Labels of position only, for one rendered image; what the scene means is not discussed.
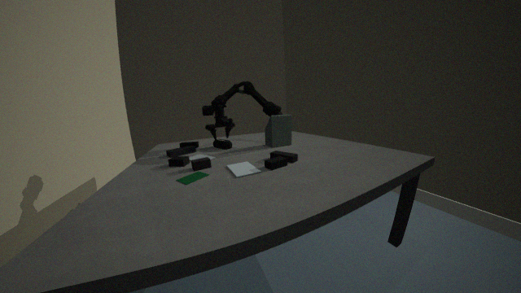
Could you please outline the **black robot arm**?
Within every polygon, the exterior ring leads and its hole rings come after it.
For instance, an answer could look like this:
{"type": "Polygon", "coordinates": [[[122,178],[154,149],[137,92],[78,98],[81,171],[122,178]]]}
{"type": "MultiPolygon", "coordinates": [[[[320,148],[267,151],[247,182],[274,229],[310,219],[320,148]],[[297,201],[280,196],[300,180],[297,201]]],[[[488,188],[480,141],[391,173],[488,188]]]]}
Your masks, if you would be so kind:
{"type": "MultiPolygon", "coordinates": [[[[268,116],[282,115],[281,107],[275,105],[272,102],[268,102],[261,94],[255,91],[251,82],[245,81],[237,85],[233,85],[223,95],[215,97],[215,99],[211,102],[212,106],[203,106],[203,116],[212,116],[213,112],[215,112],[215,115],[225,115],[224,107],[226,107],[226,101],[230,97],[233,97],[236,93],[250,94],[263,107],[263,112],[268,116]],[[242,85],[244,85],[244,90],[239,89],[239,87],[242,85]]],[[[221,123],[223,126],[229,126],[229,124],[232,124],[232,118],[228,119],[227,116],[225,118],[220,116],[218,123],[221,123]]]]}

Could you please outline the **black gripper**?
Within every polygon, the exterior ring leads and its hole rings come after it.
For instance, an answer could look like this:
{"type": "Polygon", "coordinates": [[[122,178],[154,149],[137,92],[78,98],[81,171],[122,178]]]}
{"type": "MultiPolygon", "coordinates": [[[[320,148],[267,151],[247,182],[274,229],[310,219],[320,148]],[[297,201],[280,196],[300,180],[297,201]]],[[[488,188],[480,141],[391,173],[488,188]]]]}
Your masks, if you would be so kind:
{"type": "MultiPolygon", "coordinates": [[[[214,119],[216,119],[216,124],[215,125],[206,125],[206,129],[211,132],[211,134],[213,135],[215,140],[217,140],[217,135],[216,135],[216,129],[215,128],[217,128],[217,127],[225,127],[225,126],[221,125],[221,123],[218,123],[218,120],[219,120],[220,116],[222,116],[222,118],[225,118],[225,115],[217,115],[217,116],[214,117],[214,119]]],[[[230,132],[230,130],[233,127],[234,127],[234,122],[232,122],[232,124],[229,124],[229,126],[225,127],[226,138],[228,138],[229,132],[230,132]]]]}

